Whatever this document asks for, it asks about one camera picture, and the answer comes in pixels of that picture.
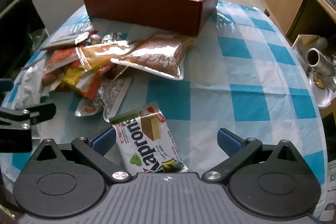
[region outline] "silver screw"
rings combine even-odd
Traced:
[[[128,178],[128,174],[124,171],[118,171],[112,174],[112,178],[117,179],[117,180],[124,180]]]
[[[205,177],[210,180],[216,180],[221,178],[221,174],[216,171],[209,171],[205,173]]]
[[[29,128],[30,128],[30,125],[27,124],[27,123],[23,123],[23,124],[21,125],[21,127],[22,127],[23,129],[29,129]]]

